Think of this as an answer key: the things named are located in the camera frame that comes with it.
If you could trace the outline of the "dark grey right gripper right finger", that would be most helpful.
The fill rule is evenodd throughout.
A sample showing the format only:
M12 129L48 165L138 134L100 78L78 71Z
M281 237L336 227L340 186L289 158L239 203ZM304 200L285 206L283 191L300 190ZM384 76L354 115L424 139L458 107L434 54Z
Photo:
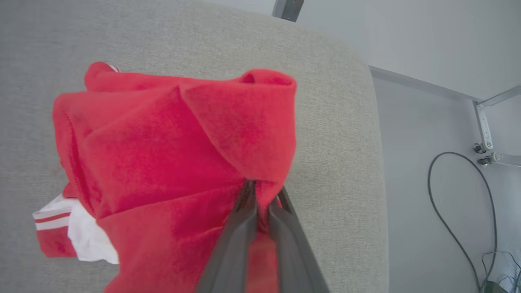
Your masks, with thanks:
M276 244L280 293L329 293L285 187L269 205L269 235Z

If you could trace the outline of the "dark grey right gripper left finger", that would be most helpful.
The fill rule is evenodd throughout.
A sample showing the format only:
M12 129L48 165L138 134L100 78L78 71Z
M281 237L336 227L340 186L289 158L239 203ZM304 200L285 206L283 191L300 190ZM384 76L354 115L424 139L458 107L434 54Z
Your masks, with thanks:
M199 278L197 293L245 292L249 245L257 235L256 183L244 182Z

